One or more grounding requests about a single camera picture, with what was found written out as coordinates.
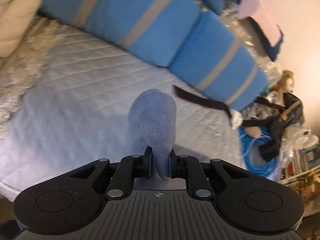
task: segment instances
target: crosshair marking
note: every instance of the crosshair marking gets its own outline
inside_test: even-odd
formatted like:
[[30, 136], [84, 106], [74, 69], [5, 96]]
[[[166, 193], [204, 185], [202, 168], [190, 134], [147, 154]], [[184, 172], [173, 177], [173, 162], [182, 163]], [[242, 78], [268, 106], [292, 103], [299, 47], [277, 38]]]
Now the crosshair marking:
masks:
[[160, 191], [158, 193], [155, 194], [156, 197], [161, 198], [164, 196], [164, 194], [162, 194]]

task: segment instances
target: gray stripe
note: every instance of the gray stripe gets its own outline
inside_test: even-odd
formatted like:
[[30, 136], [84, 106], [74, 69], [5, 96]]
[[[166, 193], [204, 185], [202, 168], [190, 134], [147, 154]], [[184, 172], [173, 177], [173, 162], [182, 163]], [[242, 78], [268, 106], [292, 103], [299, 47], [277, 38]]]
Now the gray stripe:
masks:
[[170, 2], [171, 0], [155, 0], [125, 36], [120, 46], [127, 49], [134, 44]]
[[76, 27], [83, 28], [98, 1], [99, 0], [83, 0], [72, 24]]
[[225, 103], [227, 105], [230, 105], [233, 103], [238, 97], [248, 88], [248, 86], [251, 84], [252, 80], [256, 76], [259, 69], [259, 65], [255, 63], [250, 75], [247, 77], [246, 81], [242, 84], [242, 86], [235, 92]]
[[228, 52], [224, 55], [222, 60], [214, 67], [214, 69], [198, 84], [195, 86], [198, 90], [207, 88], [213, 80], [229, 65], [235, 54], [238, 52], [241, 42], [235, 38], [231, 44]]

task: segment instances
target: pink towel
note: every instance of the pink towel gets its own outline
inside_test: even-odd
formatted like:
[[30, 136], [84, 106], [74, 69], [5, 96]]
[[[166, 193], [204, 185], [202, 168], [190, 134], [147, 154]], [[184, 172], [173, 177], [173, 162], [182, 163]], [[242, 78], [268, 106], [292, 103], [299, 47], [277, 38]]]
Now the pink towel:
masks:
[[278, 44], [281, 33], [265, 0], [241, 0], [238, 19], [247, 17], [255, 20], [272, 47]]

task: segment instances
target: quilted bedspread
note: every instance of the quilted bedspread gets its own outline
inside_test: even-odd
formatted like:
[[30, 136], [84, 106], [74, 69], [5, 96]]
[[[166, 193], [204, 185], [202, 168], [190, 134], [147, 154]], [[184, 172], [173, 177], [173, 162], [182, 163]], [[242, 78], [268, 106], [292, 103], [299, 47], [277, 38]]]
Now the quilted bedspread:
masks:
[[41, 81], [9, 120], [8, 137], [0, 140], [0, 194], [13, 200], [27, 187], [96, 159], [118, 162], [137, 154], [130, 148], [127, 116], [137, 96], [151, 88], [177, 104], [177, 155], [243, 167], [238, 134], [225, 113], [175, 97], [173, 84], [196, 92], [167, 68], [78, 29], [66, 27], [65, 34], [50, 50]]

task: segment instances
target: beige wall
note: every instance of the beige wall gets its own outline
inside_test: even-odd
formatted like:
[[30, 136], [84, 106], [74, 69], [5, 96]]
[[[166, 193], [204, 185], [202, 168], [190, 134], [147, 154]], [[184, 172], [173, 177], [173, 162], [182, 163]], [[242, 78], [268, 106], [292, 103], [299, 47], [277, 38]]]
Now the beige wall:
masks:
[[269, 0], [284, 33], [277, 61], [295, 73], [306, 124], [320, 135], [320, 0]]

